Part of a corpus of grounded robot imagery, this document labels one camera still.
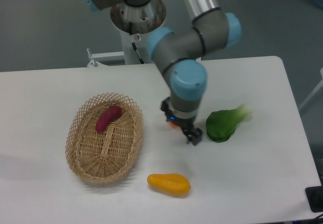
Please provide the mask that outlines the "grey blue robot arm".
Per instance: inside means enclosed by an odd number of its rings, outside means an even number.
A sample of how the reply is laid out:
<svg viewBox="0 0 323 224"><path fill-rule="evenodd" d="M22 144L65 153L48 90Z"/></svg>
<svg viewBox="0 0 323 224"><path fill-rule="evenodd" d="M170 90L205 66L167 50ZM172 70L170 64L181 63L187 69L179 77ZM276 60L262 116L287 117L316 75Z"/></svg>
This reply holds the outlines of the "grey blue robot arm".
<svg viewBox="0 0 323 224"><path fill-rule="evenodd" d="M157 66L170 89L160 108L196 145L203 132L194 121L207 85L206 69L197 59L237 43L242 29L238 18L224 13L217 0L183 1L192 27L176 34L163 26L167 13L161 0L86 0L93 11L110 9L113 24L126 33L126 62Z"/></svg>

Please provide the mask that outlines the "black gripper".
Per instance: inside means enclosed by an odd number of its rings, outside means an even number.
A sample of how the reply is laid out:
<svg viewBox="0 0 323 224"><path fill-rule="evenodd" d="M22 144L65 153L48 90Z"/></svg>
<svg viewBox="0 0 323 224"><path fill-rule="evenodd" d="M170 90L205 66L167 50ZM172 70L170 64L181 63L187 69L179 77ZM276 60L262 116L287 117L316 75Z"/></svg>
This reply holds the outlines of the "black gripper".
<svg viewBox="0 0 323 224"><path fill-rule="evenodd" d="M194 127L197 110L189 112L179 111L172 106L170 97L162 101L160 110L165 113L167 122L172 122L181 128L183 134L187 137L187 144L192 143L196 146L201 141L202 130Z"/></svg>

